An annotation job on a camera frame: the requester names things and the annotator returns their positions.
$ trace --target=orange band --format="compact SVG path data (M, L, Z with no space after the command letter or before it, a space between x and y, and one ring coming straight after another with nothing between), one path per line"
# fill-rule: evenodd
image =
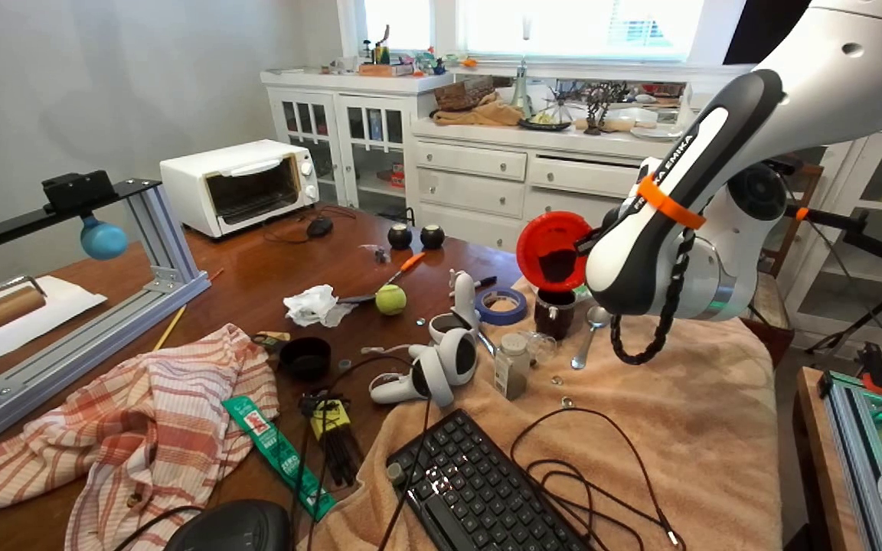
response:
M682 208L677 198L664 197L656 182L653 173L647 173L641 182L637 182L637 197L647 198L656 211L662 211L664 218L688 225L688 229L697 229L703 224L701 213Z

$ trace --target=striped towel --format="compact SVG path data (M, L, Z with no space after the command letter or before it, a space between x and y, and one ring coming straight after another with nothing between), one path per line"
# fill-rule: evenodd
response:
M221 407L230 396L279 414L266 355L237 324L136 355L0 444L0 508L85 474L63 547L98 551L168 508L205 504L252 451ZM164 547L187 517L159 519L132 547Z

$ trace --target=black keyboard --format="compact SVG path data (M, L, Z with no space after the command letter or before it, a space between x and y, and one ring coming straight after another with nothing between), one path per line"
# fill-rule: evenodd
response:
M537 480L461 410L391 452L385 472L443 551L589 547Z

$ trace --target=toaster oven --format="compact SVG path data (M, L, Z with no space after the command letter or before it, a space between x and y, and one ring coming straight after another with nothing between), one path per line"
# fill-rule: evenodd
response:
M211 240L317 202L310 149L279 140L163 160L159 170L168 211Z

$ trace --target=blue ball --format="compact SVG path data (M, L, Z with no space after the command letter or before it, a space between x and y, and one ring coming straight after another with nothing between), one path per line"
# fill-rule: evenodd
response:
M78 244L88 258L110 259L129 247L129 231L106 221L85 218L78 229Z

